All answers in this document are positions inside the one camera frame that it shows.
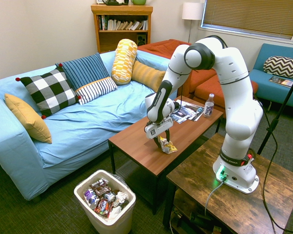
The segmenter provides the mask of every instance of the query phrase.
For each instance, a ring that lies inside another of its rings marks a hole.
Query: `white trash can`
[[[110,222],[107,222],[102,216],[95,213],[84,201],[84,192],[89,185],[98,181],[102,177],[109,181],[109,186],[114,190],[127,192],[129,203],[122,209],[122,211]],[[82,208],[86,212],[90,222],[100,234],[128,234],[131,229],[132,211],[136,203],[136,195],[129,190],[122,182],[117,180],[111,174],[104,170],[98,170],[74,189],[74,194],[79,200]]]

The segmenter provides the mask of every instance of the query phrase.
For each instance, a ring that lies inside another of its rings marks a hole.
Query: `floor lamp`
[[[188,42],[190,42],[192,20],[201,20],[203,15],[203,9],[204,3],[184,2],[182,10],[182,19],[191,21]]]

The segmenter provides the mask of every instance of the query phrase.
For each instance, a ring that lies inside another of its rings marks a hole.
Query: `yellow pillow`
[[[137,45],[132,40],[122,39],[117,45],[111,77],[116,84],[128,84],[132,66],[137,57]]]
[[[131,79],[140,82],[157,92],[164,75],[165,72],[146,66],[136,60],[133,64]]]
[[[22,99],[5,94],[5,104],[24,126],[28,134],[39,141],[52,143],[50,131],[43,119]]]

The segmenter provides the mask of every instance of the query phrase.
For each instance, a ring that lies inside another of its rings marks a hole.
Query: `wooden bookshelf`
[[[146,44],[151,43],[151,14],[153,7],[148,5],[107,6],[103,4],[91,5],[94,27],[96,32],[97,48],[99,53],[108,52],[117,48],[121,39],[130,39],[137,42],[138,35],[146,38]],[[147,20],[147,30],[100,30],[99,16],[109,16],[122,21]]]

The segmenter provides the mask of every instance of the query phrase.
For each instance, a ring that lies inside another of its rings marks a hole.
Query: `table leg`
[[[175,193],[176,193],[176,186],[173,183],[168,182],[166,204],[165,204],[164,217],[163,217],[163,225],[165,228],[169,228],[170,214],[172,211],[172,207],[174,205]]]
[[[156,176],[155,177],[155,188],[153,191],[153,202],[152,202],[152,213],[153,215],[156,214],[157,211],[157,185],[158,185],[158,180],[159,178]]]
[[[219,130],[219,127],[220,127],[220,123],[221,123],[221,120],[223,119],[223,116],[221,116],[219,119],[218,119],[218,124],[217,124],[217,128],[216,128],[216,131],[215,133],[218,133],[218,130]]]
[[[113,152],[113,144],[110,141],[108,141],[108,148],[109,148],[109,151],[110,151],[112,172],[113,172],[113,174],[116,174],[115,161],[114,161],[114,152]]]

